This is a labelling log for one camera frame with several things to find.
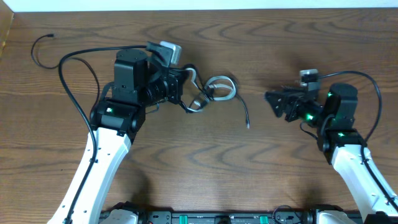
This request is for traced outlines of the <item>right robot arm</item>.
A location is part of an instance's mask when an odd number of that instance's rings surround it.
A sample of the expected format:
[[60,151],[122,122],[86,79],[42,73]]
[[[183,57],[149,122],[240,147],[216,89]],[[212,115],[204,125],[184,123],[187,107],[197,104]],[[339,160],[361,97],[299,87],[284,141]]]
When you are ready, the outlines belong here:
[[324,105],[317,102],[317,93],[293,88],[268,91],[264,98],[278,118],[302,119],[317,129],[318,148],[345,182],[364,223],[397,223],[396,195],[377,169],[367,142],[353,127],[357,89],[335,83]]

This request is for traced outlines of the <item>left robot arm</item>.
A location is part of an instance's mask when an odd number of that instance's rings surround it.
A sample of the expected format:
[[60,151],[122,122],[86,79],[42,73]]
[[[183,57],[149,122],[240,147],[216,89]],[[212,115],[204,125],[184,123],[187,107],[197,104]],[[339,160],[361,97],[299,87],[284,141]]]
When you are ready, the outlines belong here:
[[50,223],[97,223],[114,175],[146,119],[146,108],[181,102],[186,70],[175,69],[181,47],[168,42],[118,47],[114,81],[89,116],[81,162]]

